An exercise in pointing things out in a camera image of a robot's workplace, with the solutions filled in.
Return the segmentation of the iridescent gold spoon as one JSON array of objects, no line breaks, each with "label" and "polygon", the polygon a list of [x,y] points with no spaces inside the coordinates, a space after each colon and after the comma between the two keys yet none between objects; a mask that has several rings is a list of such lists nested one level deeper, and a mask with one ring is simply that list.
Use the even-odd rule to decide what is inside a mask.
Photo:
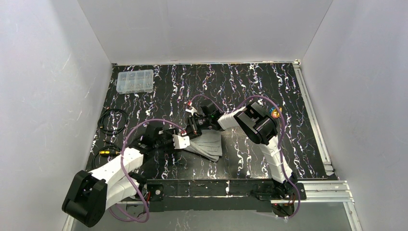
[{"label": "iridescent gold spoon", "polygon": [[280,112],[282,111],[282,108],[279,107],[279,109],[273,109],[271,112],[271,115],[273,118],[279,118],[280,117]]}]

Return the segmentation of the grey cloth napkin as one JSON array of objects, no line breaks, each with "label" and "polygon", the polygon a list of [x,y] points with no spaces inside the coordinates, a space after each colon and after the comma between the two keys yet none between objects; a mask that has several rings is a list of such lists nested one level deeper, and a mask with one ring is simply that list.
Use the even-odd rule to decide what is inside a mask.
[{"label": "grey cloth napkin", "polygon": [[220,131],[204,130],[201,136],[190,140],[190,145],[184,150],[217,162],[223,155],[221,141]]}]

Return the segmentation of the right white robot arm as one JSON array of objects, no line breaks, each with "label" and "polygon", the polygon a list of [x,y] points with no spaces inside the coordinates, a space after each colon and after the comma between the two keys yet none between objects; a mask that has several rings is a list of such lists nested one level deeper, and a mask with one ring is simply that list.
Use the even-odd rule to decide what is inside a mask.
[{"label": "right white robot arm", "polygon": [[251,103],[234,112],[222,112],[212,101],[201,105],[202,114],[191,107],[186,119],[188,141],[181,141],[185,151],[202,155],[214,162],[222,156],[221,132],[230,128],[241,128],[250,141],[259,146],[270,167],[275,191],[288,194],[297,179],[280,154],[278,124],[258,103]]}]

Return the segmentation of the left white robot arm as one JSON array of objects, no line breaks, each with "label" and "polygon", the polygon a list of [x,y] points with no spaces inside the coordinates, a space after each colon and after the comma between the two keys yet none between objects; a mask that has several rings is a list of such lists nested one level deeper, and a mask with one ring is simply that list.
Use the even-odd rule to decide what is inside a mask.
[{"label": "left white robot arm", "polygon": [[190,145],[190,138],[181,127],[168,130],[147,127],[145,133],[131,143],[124,141],[121,153],[91,171],[77,172],[62,204],[62,211],[87,227],[95,226],[106,210],[131,196],[140,199],[144,218],[124,215],[129,221],[145,223],[150,218],[148,198],[142,193],[146,181],[134,172],[143,165],[147,155],[158,148],[181,150]]}]

